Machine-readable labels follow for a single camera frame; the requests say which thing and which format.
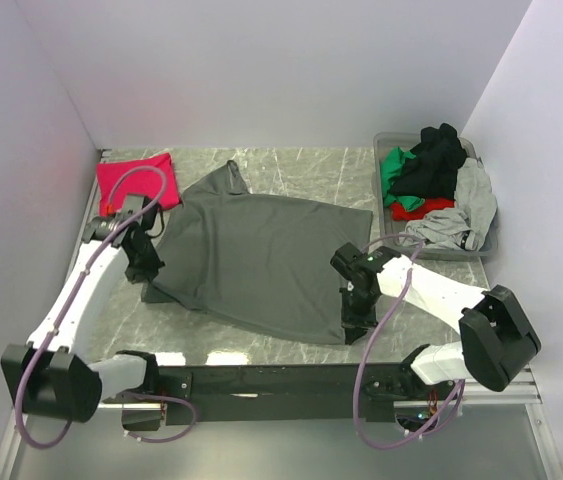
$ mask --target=wall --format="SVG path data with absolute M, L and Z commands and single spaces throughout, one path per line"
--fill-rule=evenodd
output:
M 0 0 L 0 357 L 63 283 L 96 150 L 16 4 Z M 10 413 L 0 370 L 0 442 Z
M 18 0 L 98 147 L 462 128 L 530 0 Z
M 535 0 L 465 128 L 501 214 L 491 280 L 514 289 L 543 352 L 533 363 L 563 458 L 563 2 Z

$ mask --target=light gray cloth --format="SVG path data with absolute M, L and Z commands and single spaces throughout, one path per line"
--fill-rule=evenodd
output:
M 455 208 L 435 210 L 421 220 L 411 220 L 405 233 L 426 240 L 427 248 L 480 250 L 497 211 L 490 177 L 481 162 L 466 158 L 457 173 L 454 199 Z M 411 239 L 402 242 L 405 246 L 415 244 Z
M 343 279 L 330 266 L 346 242 L 367 243 L 372 212 L 250 194 L 237 164 L 182 195 L 157 247 L 165 262 L 146 302 L 180 302 L 255 332 L 343 344 Z

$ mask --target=marble tabletop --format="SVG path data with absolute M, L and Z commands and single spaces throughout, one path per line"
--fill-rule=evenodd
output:
M 378 202 L 372 190 L 374 156 L 371 148 L 164 149 L 113 150 L 104 161 L 172 155 L 180 191 L 205 174 L 234 159 L 251 192 L 287 195 L 374 212 L 371 238 L 379 235 Z M 96 215 L 98 197 L 89 216 Z M 487 288 L 479 259 L 421 260 L 423 266 L 454 280 Z M 173 364 L 313 364 L 356 363 L 365 339 L 355 345 L 311 345 L 251 333 L 190 312 L 175 303 L 144 304 L 142 285 L 120 279 L 95 327 L 89 361 L 109 358 L 123 349 L 167 354 Z M 378 313 L 391 299 L 383 297 Z M 424 343 L 458 340 L 446 324 L 409 304 L 402 305 L 381 333 L 370 360 L 401 361 Z

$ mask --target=cable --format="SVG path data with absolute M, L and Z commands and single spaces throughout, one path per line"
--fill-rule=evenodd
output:
M 157 400 L 159 402 L 174 402 L 174 403 L 178 403 L 180 405 L 183 405 L 185 407 L 188 407 L 188 409 L 192 412 L 192 420 L 190 420 L 190 424 L 185 427 L 185 429 L 182 432 L 177 433 L 176 435 L 173 435 L 171 437 L 166 437 L 166 438 L 146 438 L 146 437 L 142 437 L 140 435 L 137 435 L 134 432 L 128 432 L 128 436 L 138 440 L 139 442 L 145 442 L 145 443 L 168 443 L 168 442 L 172 442 L 174 440 L 178 440 L 179 438 L 183 437 L 184 435 L 187 435 L 190 430 L 192 430 L 192 427 L 194 427 L 194 425 L 197 423 L 197 420 L 199 419 L 199 412 L 197 411 L 197 409 L 195 408 L 194 405 L 192 405 L 190 402 L 188 402 L 187 400 L 183 400 L 182 398 L 175 398 L 175 397 L 166 397 L 163 395 L 146 395 L 143 393 L 134 393 L 134 392 L 123 392 L 125 395 L 130 395 L 134 398 L 137 398 L 139 400 Z
M 110 232 L 110 234 L 101 242 L 101 245 L 99 245 L 99 247 L 92 253 L 90 258 L 86 261 L 83 270 L 79 273 L 79 276 L 77 277 L 77 280 L 74 283 L 72 290 L 70 290 L 70 293 L 68 294 L 65 303 L 61 307 L 61 310 L 57 314 L 57 318 L 54 320 L 54 323 L 52 324 L 53 327 L 52 330 L 50 330 L 47 333 L 47 335 L 41 342 L 41 345 L 39 345 L 39 347 L 37 348 L 37 351 L 34 352 L 34 355 L 32 355 L 32 359 L 30 360 L 30 363 L 28 363 L 25 370 L 23 371 L 23 375 L 21 375 L 21 380 L 19 381 L 19 386 L 17 387 L 17 394 L 14 400 L 14 418 L 15 418 L 17 430 L 21 435 L 21 438 L 25 443 L 27 443 L 33 448 L 45 450 L 47 448 L 54 447 L 61 440 L 63 440 L 63 437 L 65 437 L 66 433 L 68 433 L 68 429 L 72 424 L 72 421 L 68 420 L 65 426 L 63 427 L 63 430 L 61 430 L 61 433 L 59 433 L 57 438 L 55 438 L 51 442 L 47 442 L 47 443 L 38 442 L 30 436 L 30 432 L 28 432 L 28 430 L 26 429 L 25 421 L 23 419 L 23 399 L 25 397 L 25 391 L 28 386 L 28 382 L 30 381 L 30 377 L 32 376 L 32 372 L 34 371 L 34 368 L 36 367 L 37 363 L 39 363 L 41 356 L 48 350 L 48 347 L 52 342 L 52 338 L 58 333 L 59 327 L 61 326 L 61 322 L 63 322 L 63 319 L 65 318 L 68 311 L 70 310 L 70 307 L 72 306 L 74 299 L 79 293 L 79 290 L 81 289 L 81 286 L 85 281 L 85 278 L 90 273 L 90 268 L 92 268 L 92 265 L 94 265 L 94 262 L 97 260 L 99 255 L 101 255 L 101 253 L 106 249 L 106 247 L 110 245 L 123 230 L 125 230 L 130 224 L 132 224 L 139 217 L 141 217 L 145 212 L 149 211 L 152 207 L 154 207 L 159 202 L 159 200 L 161 199 L 161 197 L 166 191 L 166 187 L 168 185 L 168 179 L 166 178 L 165 174 L 156 167 L 152 167 L 149 165 L 142 165 L 139 167 L 132 168 L 131 170 L 125 172 L 117 180 L 114 187 L 112 187 L 112 192 L 116 191 L 119 185 L 121 185 L 121 183 L 123 183 L 123 181 L 125 181 L 126 178 L 139 171 L 149 171 L 158 174 L 159 177 L 161 178 L 161 190 L 159 190 L 159 193 L 157 193 L 157 195 L 150 201 L 150 203 L 148 203 L 141 210 L 134 213 L 128 219 L 123 221 L 117 228 L 114 229 L 114 231 Z
M 459 380 L 458 382 L 456 382 L 456 384 L 454 385 L 454 388 L 452 389 L 450 394 L 447 396 L 445 401 L 441 404 L 439 409 L 434 413 L 434 415 L 432 415 L 423 425 L 421 425 L 421 427 L 416 432 L 410 433 L 408 436 L 406 436 L 405 438 L 403 438 L 403 439 L 401 439 L 397 442 L 393 442 L 393 443 L 389 443 L 389 444 L 381 444 L 381 443 L 375 442 L 370 437 L 368 437 L 368 435 L 363 430 L 363 427 L 362 427 L 362 424 L 361 424 L 361 418 L 359 416 L 359 399 L 360 399 L 360 396 L 361 396 L 361 382 L 363 380 L 363 373 L 364 373 L 365 367 L 368 363 L 368 358 L 370 357 L 370 352 L 372 351 L 372 347 L 374 346 L 374 343 L 376 342 L 377 338 L 379 338 L 379 334 L 381 333 L 381 330 L 383 330 L 383 327 L 385 327 L 385 325 L 388 323 L 390 318 L 392 318 L 392 315 L 394 315 L 394 312 L 399 307 L 399 305 L 401 305 L 401 303 L 405 299 L 406 294 L 408 293 L 408 289 L 410 288 L 410 285 L 412 284 L 412 267 L 414 266 L 414 261 L 416 260 L 416 258 L 421 253 L 421 250 L 423 249 L 423 241 L 420 238 L 415 237 L 414 235 L 408 235 L 408 234 L 404 234 L 404 233 L 396 233 L 396 234 L 383 235 L 383 236 L 371 241 L 370 243 L 368 243 L 363 248 L 363 251 L 364 252 L 367 251 L 367 249 L 370 248 L 375 243 L 380 242 L 380 241 L 385 240 L 385 239 L 388 239 L 388 238 L 414 238 L 414 239 L 418 240 L 419 243 L 417 244 L 416 248 L 414 249 L 414 252 L 410 256 L 410 260 L 412 262 L 412 265 L 408 269 L 408 273 L 407 273 L 407 276 L 406 276 L 405 284 L 403 285 L 403 289 L 401 290 L 401 293 L 396 298 L 396 300 L 394 302 L 392 302 L 392 305 L 390 305 L 390 308 L 388 309 L 387 313 L 383 316 L 383 318 L 381 319 L 381 321 L 379 322 L 377 327 L 374 329 L 374 331 L 372 332 L 372 335 L 370 335 L 370 339 L 368 340 L 368 344 L 366 345 L 365 349 L 363 350 L 363 356 L 361 357 L 361 361 L 359 362 L 359 368 L 357 369 L 357 376 L 354 380 L 354 391 L 352 393 L 352 419 L 354 421 L 354 427 L 357 431 L 357 435 L 359 436 L 359 438 L 366 445 L 368 445 L 369 447 L 372 447 L 374 449 L 377 449 L 377 450 L 393 450 L 395 448 L 402 447 L 403 445 L 407 445 L 408 443 L 422 437 L 423 435 L 429 435 L 431 433 L 437 432 L 437 431 L 441 430 L 442 428 L 444 428 L 456 416 L 456 413 L 459 409 L 459 405 L 461 403 L 461 398 L 463 396 L 463 390 L 465 388 L 465 381 L 464 380 Z M 436 424 L 436 422 L 439 419 L 439 416 L 441 415 L 441 413 L 443 411 L 445 411 L 445 409 L 448 407 L 448 405 L 450 404 L 450 402 L 452 401 L 452 399 L 455 396 L 457 396 L 457 401 L 454 405 L 454 408 L 450 412 L 450 415 L 448 416 L 448 418 L 446 418 L 441 425 L 437 426 L 433 430 L 427 431 L 428 428 L 430 428 L 431 426 Z

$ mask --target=red cloth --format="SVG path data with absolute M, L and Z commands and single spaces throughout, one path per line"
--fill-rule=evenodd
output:
M 117 163 L 100 163 L 97 165 L 97 180 L 99 180 L 99 188 L 101 189 L 101 202 L 99 203 L 99 214 L 107 215 L 112 213 L 107 207 L 109 203 L 108 196 L 117 180 L 128 170 L 143 165 L 151 165 L 165 173 L 168 179 L 168 186 L 159 203 L 164 210 L 168 210 L 179 204 L 179 190 L 177 189 L 177 181 L 174 177 L 174 169 L 172 168 L 172 157 L 169 153 L 157 155 L 156 157 L 146 158 L 145 160 L 132 160 L 131 162 Z M 112 206 L 114 211 L 118 211 L 123 206 L 123 201 L 128 193 L 138 195 L 147 195 L 150 198 L 156 197 L 161 190 L 161 179 L 154 172 L 143 171 L 137 172 L 125 179 L 119 186 Z
M 409 222 L 410 220 L 421 220 L 426 213 L 430 213 L 433 210 L 443 210 L 450 207 L 454 207 L 454 201 L 447 198 L 426 198 L 423 205 L 411 212 L 406 212 L 403 205 L 399 202 L 394 202 L 390 205 L 390 210 L 392 210 L 392 220 Z

